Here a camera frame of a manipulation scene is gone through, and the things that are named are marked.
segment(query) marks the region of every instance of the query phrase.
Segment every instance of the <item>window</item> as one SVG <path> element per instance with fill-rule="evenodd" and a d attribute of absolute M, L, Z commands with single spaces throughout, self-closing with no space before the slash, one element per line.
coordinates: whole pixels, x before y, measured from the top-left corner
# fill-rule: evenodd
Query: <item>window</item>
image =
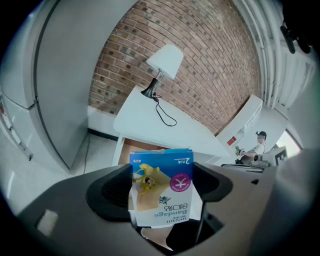
<path fill-rule="evenodd" d="M 291 136 L 291 134 L 285 130 L 277 143 L 275 144 L 277 147 L 286 147 L 286 154 L 288 158 L 292 158 L 295 155 L 297 155 L 301 147 L 299 144 L 296 142 L 296 140 Z"/>

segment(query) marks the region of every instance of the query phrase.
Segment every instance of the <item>pink circle logo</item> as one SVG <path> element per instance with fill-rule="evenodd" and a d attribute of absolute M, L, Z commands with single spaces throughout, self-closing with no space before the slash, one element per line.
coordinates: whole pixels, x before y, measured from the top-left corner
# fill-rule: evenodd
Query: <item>pink circle logo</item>
<path fill-rule="evenodd" d="M 185 191 L 190 185 L 191 179 L 186 173 L 178 173 L 170 181 L 170 187 L 175 192 Z"/>

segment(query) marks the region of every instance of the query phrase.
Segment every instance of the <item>black baseboard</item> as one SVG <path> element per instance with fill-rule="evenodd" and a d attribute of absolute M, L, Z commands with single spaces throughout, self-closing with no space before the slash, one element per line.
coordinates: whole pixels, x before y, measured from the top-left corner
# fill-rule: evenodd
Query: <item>black baseboard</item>
<path fill-rule="evenodd" d="M 105 139 L 118 141 L 118 137 L 117 136 L 113 136 L 113 135 L 106 134 L 106 133 L 103 133 L 103 132 L 100 132 L 100 131 L 97 131 L 97 130 L 92 130 L 92 129 L 89 129 L 89 128 L 88 128 L 88 132 L 90 134 L 93 134 L 95 136 L 99 136 L 99 137 L 102 137 L 102 138 L 105 138 Z"/>

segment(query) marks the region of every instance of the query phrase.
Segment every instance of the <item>white desk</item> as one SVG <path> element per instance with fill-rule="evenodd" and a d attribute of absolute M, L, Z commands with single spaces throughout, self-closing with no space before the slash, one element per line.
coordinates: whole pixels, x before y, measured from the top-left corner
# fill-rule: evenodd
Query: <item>white desk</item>
<path fill-rule="evenodd" d="M 143 96 L 142 90 L 137 85 L 134 87 L 114 120 L 113 128 L 120 135 L 113 157 L 113 166 L 119 162 L 125 138 L 169 149 L 190 147 L 194 152 L 201 154 L 218 157 L 230 156 L 207 127 L 160 98 L 160 106 L 177 121 L 176 126 L 165 125 L 156 111 L 157 103 Z M 174 124 L 174 121 L 159 108 L 158 111 L 166 123 Z"/>

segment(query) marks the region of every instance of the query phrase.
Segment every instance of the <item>lamp cord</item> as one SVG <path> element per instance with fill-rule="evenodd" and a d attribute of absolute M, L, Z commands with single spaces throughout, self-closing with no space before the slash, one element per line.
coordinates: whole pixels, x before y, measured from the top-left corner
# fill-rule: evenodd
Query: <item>lamp cord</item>
<path fill-rule="evenodd" d="M 170 127 L 176 126 L 176 125 L 177 125 L 177 120 L 174 119 L 173 117 L 171 117 L 170 115 L 168 115 L 168 114 L 162 109 L 162 107 L 160 106 L 160 102 L 159 102 L 158 98 L 162 98 L 162 96 L 160 96 L 160 95 L 158 95 L 158 94 L 156 94 L 156 93 L 154 92 L 154 93 L 153 93 L 153 100 L 154 100 L 155 102 L 157 102 L 157 105 L 155 106 L 155 110 L 156 110 L 156 112 L 158 113 L 159 117 L 161 118 L 162 122 L 163 122 L 166 126 L 170 126 Z M 159 111 L 158 111 L 158 109 L 157 109 L 158 106 L 159 106 L 159 108 L 163 111 L 163 113 L 166 114 L 167 117 L 169 117 L 169 118 L 171 118 L 172 120 L 175 121 L 175 124 L 167 124 L 167 123 L 163 120 L 162 116 L 160 115 L 160 113 L 159 113 Z"/>

